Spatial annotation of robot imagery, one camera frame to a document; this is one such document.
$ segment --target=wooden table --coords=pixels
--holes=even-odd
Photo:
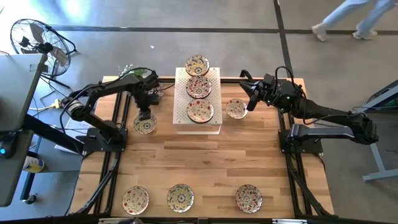
[[[104,77],[104,81],[115,78]],[[295,78],[295,82],[304,87],[303,79]],[[285,157],[280,153],[277,137],[277,110],[260,102],[244,119],[236,120],[224,111],[232,98],[249,100],[238,84],[222,83],[223,125],[219,135],[176,134],[172,124],[174,87],[165,91],[159,106],[151,107],[157,118],[156,129],[139,134],[132,126],[137,116],[132,100],[126,126],[129,137],[121,157],[111,216],[130,216],[123,210],[121,200],[127,189],[140,185],[150,196],[142,217],[294,217]],[[116,95],[99,99],[96,115],[111,119],[115,99]],[[83,161],[71,212],[81,208],[97,187],[103,157],[103,152],[94,152]],[[333,213],[322,163],[311,154],[302,157],[309,189]],[[167,206],[167,192],[175,184],[187,184],[194,191],[195,201],[188,212],[175,213]],[[236,206],[236,190],[244,184],[255,185],[261,191],[263,204],[256,213],[246,214]],[[105,207],[107,196],[105,189],[101,208]],[[298,197],[302,206],[300,190]]]

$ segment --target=white sneaker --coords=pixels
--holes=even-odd
[[[358,33],[358,31],[353,33],[353,37],[357,40],[373,40],[377,36],[377,32],[374,30],[370,30],[367,36],[362,36]]]
[[[320,23],[313,26],[312,32],[320,41],[326,41],[326,24]]]

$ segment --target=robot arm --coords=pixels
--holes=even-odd
[[[90,84],[82,90],[74,91],[62,100],[66,106],[66,112],[76,121],[86,121],[101,131],[104,139],[110,139],[119,133],[119,128],[112,121],[103,121],[93,114],[93,108],[96,101],[103,96],[128,92],[134,97],[139,108],[140,120],[150,119],[150,105],[158,105],[159,97],[156,94],[148,95],[148,91],[155,88],[158,84],[158,76],[155,71],[145,78],[135,75],[125,75],[118,79],[99,84]],[[88,96],[86,105],[83,105],[78,99]]]
[[[275,106],[283,113],[291,112],[295,118],[321,119],[342,125],[333,128],[308,128],[295,124],[290,133],[291,138],[347,138],[360,144],[372,144],[379,139],[376,125],[365,114],[319,106],[308,100],[301,86],[294,82],[277,80],[266,74],[261,81],[241,82],[240,85],[250,96],[248,111],[252,111],[258,101],[263,101],[267,106]]]

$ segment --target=gray floor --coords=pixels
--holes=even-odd
[[[13,52],[9,28],[21,18],[58,25],[123,27],[218,27],[277,28],[272,0],[148,0],[148,1],[24,1],[25,8],[6,2],[0,14],[0,49]],[[286,29],[308,29],[331,12],[342,0],[280,0]],[[351,30],[371,6],[363,7],[335,29]],[[376,29],[398,30],[398,9],[388,13]],[[87,83],[114,75],[128,63],[147,66],[160,75],[173,75],[193,54],[206,55],[224,76],[237,76],[248,69],[261,77],[273,73],[284,59],[278,34],[140,33],[140,32],[62,32],[74,41],[78,53],[68,72],[59,80],[77,90]],[[296,77],[305,79],[308,97],[340,110],[363,105],[370,95],[397,79],[398,35],[379,36],[373,41],[357,41],[350,36],[333,35],[326,43],[311,35],[287,36]],[[41,83],[39,99],[51,90]],[[46,97],[48,106],[58,94]],[[40,119],[58,125],[59,111],[46,111]],[[398,168],[398,120],[396,115],[372,116],[381,137],[379,150],[386,168]],[[322,141],[326,175],[335,213],[341,217],[398,222],[398,177],[369,184],[362,175],[377,171],[369,147],[350,141]],[[51,143],[39,153],[50,153]],[[51,152],[63,158],[61,152]],[[75,169],[80,158],[69,155]],[[78,172],[40,174],[32,189],[39,200],[33,205],[20,202],[20,181],[10,207],[0,208],[0,220],[63,215],[72,197]],[[11,210],[23,210],[13,215]]]

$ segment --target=floor line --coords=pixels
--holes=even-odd
[[[184,27],[101,27],[51,25],[57,31],[84,32],[207,32],[242,34],[278,34],[280,29],[256,28],[184,28]],[[310,29],[283,29],[286,34],[312,34]],[[331,35],[351,35],[355,30],[328,30]],[[379,35],[398,35],[398,30],[377,30]]]
[[[289,48],[287,46],[284,20],[282,18],[282,12],[280,10],[280,5],[278,0],[274,0],[274,7],[275,7],[276,20],[279,28],[280,44],[282,46],[282,55],[284,57],[285,66],[289,68],[290,71],[293,73],[292,62],[290,61],[290,55],[289,55]]]

